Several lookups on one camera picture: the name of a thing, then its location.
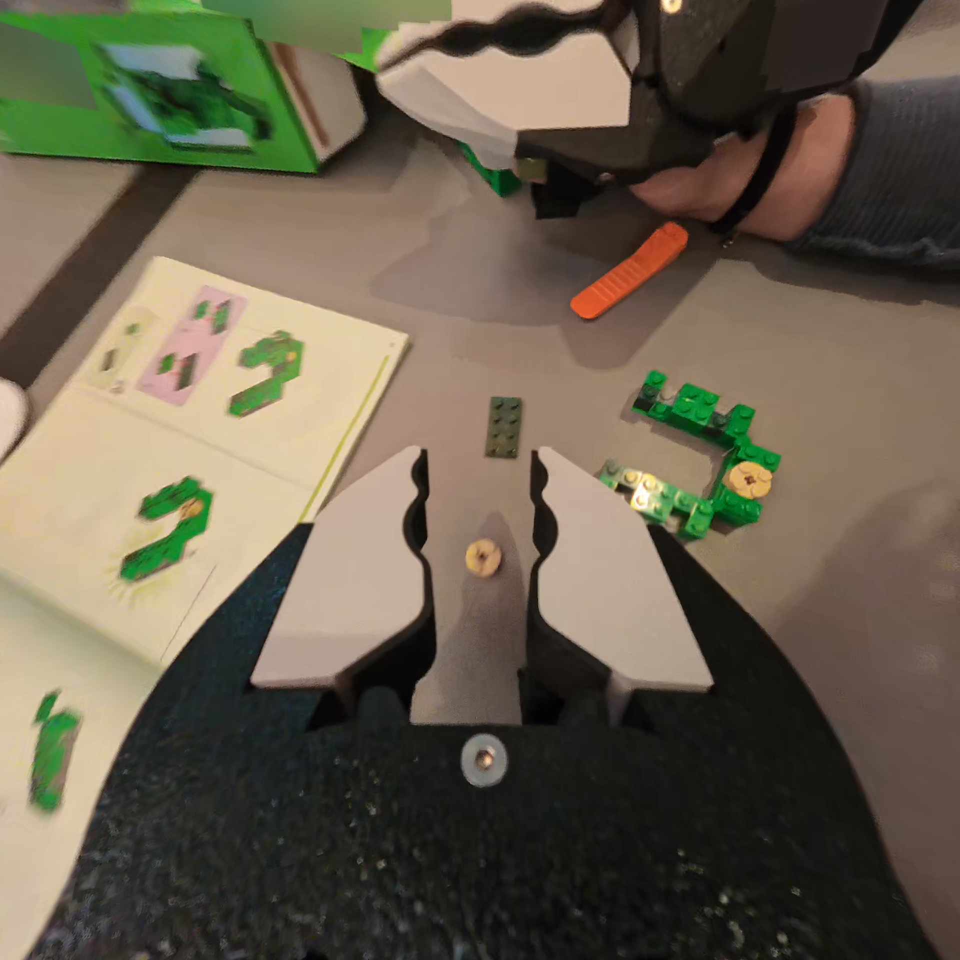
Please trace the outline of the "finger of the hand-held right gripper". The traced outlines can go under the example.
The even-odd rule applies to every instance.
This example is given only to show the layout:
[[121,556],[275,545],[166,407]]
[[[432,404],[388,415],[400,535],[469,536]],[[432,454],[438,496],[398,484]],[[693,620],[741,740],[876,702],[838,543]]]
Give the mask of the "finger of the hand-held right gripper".
[[618,30],[620,1],[453,1],[448,35],[457,39],[562,39]]
[[615,31],[563,38],[450,37],[450,18],[400,23],[376,55],[376,82],[404,114],[465,143],[486,167],[510,167],[521,135],[628,125],[641,60],[630,7]]

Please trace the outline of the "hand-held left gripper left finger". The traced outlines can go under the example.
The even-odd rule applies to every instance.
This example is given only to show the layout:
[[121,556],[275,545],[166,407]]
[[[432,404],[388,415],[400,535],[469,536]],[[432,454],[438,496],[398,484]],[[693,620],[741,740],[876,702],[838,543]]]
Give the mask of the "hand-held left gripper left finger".
[[428,454],[411,445],[316,514],[249,678],[256,690],[318,690],[324,724],[385,691],[408,719],[437,652],[424,555]]

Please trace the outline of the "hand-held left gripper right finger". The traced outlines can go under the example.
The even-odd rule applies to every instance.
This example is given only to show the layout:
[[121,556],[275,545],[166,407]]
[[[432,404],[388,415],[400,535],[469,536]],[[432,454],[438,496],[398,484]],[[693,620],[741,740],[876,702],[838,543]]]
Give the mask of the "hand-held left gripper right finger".
[[707,694],[714,675],[646,521],[549,446],[531,455],[527,680],[557,704],[593,699],[612,725],[637,693]]

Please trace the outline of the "person's right forearm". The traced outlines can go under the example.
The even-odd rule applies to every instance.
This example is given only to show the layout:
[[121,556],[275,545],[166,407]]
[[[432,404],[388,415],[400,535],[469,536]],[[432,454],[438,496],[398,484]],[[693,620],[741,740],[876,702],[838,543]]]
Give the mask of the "person's right forearm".
[[860,78],[846,95],[854,132],[838,186],[786,248],[957,271],[959,77]]

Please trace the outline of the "person's right hand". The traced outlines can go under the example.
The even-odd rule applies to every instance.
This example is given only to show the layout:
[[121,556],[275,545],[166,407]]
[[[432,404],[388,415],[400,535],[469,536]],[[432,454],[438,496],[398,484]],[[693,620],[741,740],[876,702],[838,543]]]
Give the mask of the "person's right hand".
[[[798,109],[789,147],[769,187],[733,228],[774,242],[800,237],[826,209],[846,166],[856,129],[850,97],[824,95]],[[670,220],[719,221],[744,193],[760,165],[767,132],[743,140],[716,141],[695,167],[654,174],[630,192],[647,208]]]

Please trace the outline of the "small green brick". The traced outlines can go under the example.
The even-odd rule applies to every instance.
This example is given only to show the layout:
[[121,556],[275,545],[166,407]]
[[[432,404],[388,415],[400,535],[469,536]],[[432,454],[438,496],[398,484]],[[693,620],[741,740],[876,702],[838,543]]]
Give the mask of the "small green brick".
[[510,198],[522,190],[522,181],[511,169],[491,169],[486,167],[466,143],[458,142],[461,154],[470,168],[501,199]]

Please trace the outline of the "green brick assembly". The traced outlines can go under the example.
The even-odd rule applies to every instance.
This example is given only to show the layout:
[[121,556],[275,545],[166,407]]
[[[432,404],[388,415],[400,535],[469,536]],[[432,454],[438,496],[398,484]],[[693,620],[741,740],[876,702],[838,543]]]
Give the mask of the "green brick assembly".
[[697,494],[649,470],[607,460],[599,481],[624,498],[645,522],[676,524],[684,541],[700,541],[720,524],[739,529],[759,522],[763,499],[772,491],[782,455],[751,437],[755,408],[736,403],[722,408],[719,395],[692,383],[670,394],[667,376],[650,370],[630,412],[719,450],[718,472],[707,492]]

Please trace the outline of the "white cardboard box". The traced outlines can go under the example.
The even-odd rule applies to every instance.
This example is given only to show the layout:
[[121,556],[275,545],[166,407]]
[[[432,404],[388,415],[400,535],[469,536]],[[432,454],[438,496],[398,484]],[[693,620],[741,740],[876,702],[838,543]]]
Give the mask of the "white cardboard box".
[[334,54],[302,46],[269,41],[267,49],[320,169],[366,129],[354,68]]

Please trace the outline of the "dark green brick plate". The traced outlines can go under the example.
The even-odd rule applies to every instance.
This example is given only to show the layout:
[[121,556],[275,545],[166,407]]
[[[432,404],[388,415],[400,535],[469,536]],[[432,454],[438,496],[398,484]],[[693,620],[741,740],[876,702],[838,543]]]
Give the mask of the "dark green brick plate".
[[522,421],[523,400],[520,397],[492,396],[487,406],[484,456],[497,460],[518,459]]

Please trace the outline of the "orange brick separator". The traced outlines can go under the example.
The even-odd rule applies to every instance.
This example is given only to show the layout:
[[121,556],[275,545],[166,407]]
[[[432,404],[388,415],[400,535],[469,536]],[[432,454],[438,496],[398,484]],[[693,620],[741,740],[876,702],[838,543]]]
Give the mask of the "orange brick separator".
[[624,261],[576,294],[569,303],[584,321],[594,321],[666,270],[686,250],[688,231],[677,222],[658,227]]

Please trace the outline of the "building instruction booklet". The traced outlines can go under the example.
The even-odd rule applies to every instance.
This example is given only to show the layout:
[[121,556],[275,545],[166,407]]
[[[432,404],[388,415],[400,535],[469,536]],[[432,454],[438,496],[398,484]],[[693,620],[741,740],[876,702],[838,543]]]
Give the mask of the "building instruction booklet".
[[3,462],[2,958],[37,941],[153,687],[313,519],[409,346],[155,257]]

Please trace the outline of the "white rounded object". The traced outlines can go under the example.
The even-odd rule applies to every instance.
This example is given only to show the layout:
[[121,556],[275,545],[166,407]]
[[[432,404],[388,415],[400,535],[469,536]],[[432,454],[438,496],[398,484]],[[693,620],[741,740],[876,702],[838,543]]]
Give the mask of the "white rounded object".
[[30,417],[26,391],[18,384],[1,378],[1,462],[10,455],[24,435]]

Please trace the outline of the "green cardboard box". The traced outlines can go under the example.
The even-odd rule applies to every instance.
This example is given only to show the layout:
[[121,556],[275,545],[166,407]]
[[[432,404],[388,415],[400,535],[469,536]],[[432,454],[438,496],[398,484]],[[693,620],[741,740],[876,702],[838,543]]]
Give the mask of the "green cardboard box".
[[201,2],[2,2],[2,152],[294,174],[323,162],[266,45]]

